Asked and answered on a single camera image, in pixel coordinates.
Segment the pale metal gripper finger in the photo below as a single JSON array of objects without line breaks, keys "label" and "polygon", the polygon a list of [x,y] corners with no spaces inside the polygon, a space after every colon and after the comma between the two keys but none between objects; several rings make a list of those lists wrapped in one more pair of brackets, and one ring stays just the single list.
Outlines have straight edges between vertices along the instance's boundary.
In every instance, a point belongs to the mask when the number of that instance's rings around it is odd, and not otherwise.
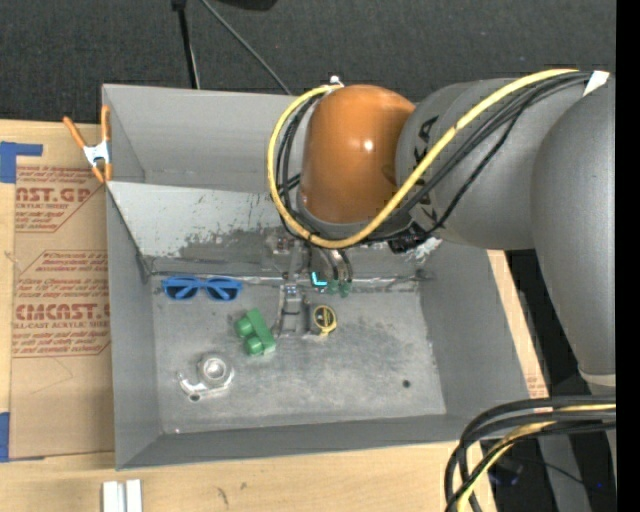
[{"label": "pale metal gripper finger", "polygon": [[307,331],[307,303],[303,292],[298,291],[292,298],[294,332],[302,335]]},{"label": "pale metal gripper finger", "polygon": [[279,312],[277,316],[275,332],[278,336],[288,335],[292,331],[292,315],[289,311],[290,287],[282,285],[279,296]]}]

